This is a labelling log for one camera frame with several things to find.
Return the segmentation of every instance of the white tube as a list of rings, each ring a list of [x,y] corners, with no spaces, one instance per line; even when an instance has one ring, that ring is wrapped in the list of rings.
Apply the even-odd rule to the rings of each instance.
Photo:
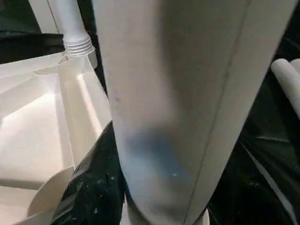
[[[195,224],[295,3],[93,3],[128,206],[152,225]]]
[[[94,47],[85,31],[77,0],[56,0],[56,7],[67,56],[76,57],[93,52]]]
[[[273,62],[271,70],[300,118],[300,74],[284,59]]]

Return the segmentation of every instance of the black trash bag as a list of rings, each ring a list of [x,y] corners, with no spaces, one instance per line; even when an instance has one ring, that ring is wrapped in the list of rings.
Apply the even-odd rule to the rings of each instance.
[[[110,122],[78,165],[52,225],[119,225],[125,182]]]
[[[211,225],[295,225],[299,206],[294,204],[294,212],[287,211],[251,158],[253,151],[263,149],[256,148],[250,137],[240,137],[208,204]]]

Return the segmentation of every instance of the white cardboard box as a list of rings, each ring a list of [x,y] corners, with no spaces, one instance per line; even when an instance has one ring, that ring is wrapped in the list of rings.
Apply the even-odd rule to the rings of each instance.
[[[0,65],[1,225],[50,217],[110,120],[87,56],[66,60],[62,52]]]

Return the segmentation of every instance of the white plastic pipe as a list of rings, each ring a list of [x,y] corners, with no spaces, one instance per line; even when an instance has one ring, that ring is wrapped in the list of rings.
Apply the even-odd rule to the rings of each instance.
[[[76,57],[93,52],[94,47],[84,28],[77,0],[56,0],[55,3],[67,56]]]
[[[298,118],[300,118],[300,74],[295,67],[284,59],[274,61],[271,65],[271,70],[285,95],[290,100]]]

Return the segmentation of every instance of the white pipe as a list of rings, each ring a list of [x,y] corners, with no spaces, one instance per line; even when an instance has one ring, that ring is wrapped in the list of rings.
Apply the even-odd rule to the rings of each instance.
[[[295,6],[248,2],[93,1],[122,171],[149,224],[206,207]]]
[[[56,0],[55,3],[63,29],[66,55],[68,58],[92,55],[91,62],[95,68],[95,48],[84,28],[77,0]]]
[[[274,61],[271,70],[300,118],[300,74],[284,59]]]

